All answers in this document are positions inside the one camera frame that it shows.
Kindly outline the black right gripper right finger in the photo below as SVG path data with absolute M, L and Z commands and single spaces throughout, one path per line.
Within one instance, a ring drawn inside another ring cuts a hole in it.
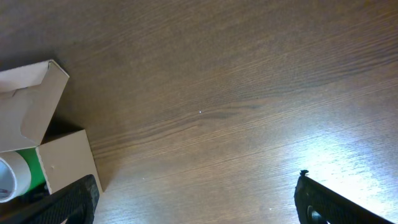
M 301 170 L 294 201 L 300 224 L 392 224 L 307 176 Z

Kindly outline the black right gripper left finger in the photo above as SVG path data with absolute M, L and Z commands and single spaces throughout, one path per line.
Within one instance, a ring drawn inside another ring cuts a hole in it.
M 89 174 L 6 217 L 1 224 L 92 224 L 99 199 L 96 179 Z

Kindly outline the beige masking tape roll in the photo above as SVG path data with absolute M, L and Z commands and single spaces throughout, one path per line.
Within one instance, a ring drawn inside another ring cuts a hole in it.
M 25 194 L 31 173 L 24 158 L 15 151 L 1 153 L 1 203 Z

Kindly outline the brown cardboard box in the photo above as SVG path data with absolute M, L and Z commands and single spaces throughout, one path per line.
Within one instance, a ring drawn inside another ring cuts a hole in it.
M 68 79 L 54 60 L 1 72 L 1 153 L 36 148 L 50 194 L 98 176 L 85 130 L 45 136 Z

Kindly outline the green tape roll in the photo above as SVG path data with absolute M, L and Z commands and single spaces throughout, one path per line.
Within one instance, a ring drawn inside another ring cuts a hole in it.
M 22 156 L 30 169 L 31 181 L 27 192 L 33 190 L 45 182 L 36 148 L 18 150 L 17 153 Z

